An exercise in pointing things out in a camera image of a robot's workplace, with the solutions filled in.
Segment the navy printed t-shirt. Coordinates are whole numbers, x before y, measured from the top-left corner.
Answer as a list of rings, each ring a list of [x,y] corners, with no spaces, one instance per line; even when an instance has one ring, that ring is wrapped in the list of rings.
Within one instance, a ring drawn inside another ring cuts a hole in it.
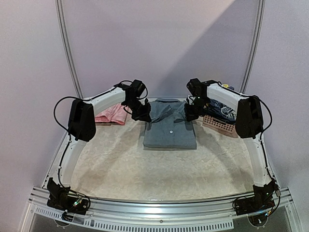
[[[205,108],[205,111],[207,112],[207,115],[225,123],[236,123],[237,113],[232,108],[217,100],[210,99],[210,103]]]

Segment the grey-blue button shirt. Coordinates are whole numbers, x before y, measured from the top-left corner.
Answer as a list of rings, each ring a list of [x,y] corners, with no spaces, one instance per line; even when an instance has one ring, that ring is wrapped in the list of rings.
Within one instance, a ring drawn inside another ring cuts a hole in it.
[[[195,150],[196,135],[185,117],[185,101],[158,98],[150,102],[151,122],[145,124],[143,145],[150,149]]]

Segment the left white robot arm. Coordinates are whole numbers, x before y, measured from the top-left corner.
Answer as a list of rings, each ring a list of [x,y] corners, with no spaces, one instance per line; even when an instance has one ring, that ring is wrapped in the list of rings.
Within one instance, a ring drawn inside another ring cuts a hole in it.
[[[131,118],[135,121],[150,122],[151,106],[143,92],[147,92],[146,85],[140,80],[125,81],[115,84],[111,89],[96,96],[80,99],[66,96],[58,100],[53,109],[55,122],[67,133],[67,143],[62,153],[57,169],[58,184],[63,188],[69,188],[71,177],[79,156],[85,145],[93,139],[96,133],[95,116],[104,110],[121,104],[131,110]],[[72,99],[68,125],[63,126],[56,118],[58,105],[66,100]]]

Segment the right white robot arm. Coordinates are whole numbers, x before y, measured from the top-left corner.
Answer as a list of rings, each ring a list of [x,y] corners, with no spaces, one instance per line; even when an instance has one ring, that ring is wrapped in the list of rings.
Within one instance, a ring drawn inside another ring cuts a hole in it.
[[[263,188],[274,181],[264,147],[265,129],[261,100],[255,95],[248,96],[225,88],[220,82],[214,80],[201,82],[194,78],[186,84],[186,87],[194,98],[185,104],[186,120],[193,121],[205,116],[210,100],[219,101],[234,110],[236,112],[235,130],[248,149],[253,168],[254,186]]]

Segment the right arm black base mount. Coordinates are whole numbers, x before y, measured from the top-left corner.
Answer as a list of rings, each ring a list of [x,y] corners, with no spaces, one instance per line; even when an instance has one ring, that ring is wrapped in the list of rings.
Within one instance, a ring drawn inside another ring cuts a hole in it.
[[[253,186],[252,197],[238,197],[232,202],[236,215],[247,215],[254,227],[264,226],[281,203],[281,192],[276,181],[263,187]]]

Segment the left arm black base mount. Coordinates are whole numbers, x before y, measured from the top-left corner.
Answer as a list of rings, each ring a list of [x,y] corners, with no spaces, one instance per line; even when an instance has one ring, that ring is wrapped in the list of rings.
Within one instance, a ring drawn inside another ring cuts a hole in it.
[[[71,190],[70,187],[62,187],[52,177],[48,180],[47,190],[47,206],[51,208],[80,215],[85,215],[90,208],[91,201],[87,196]]]

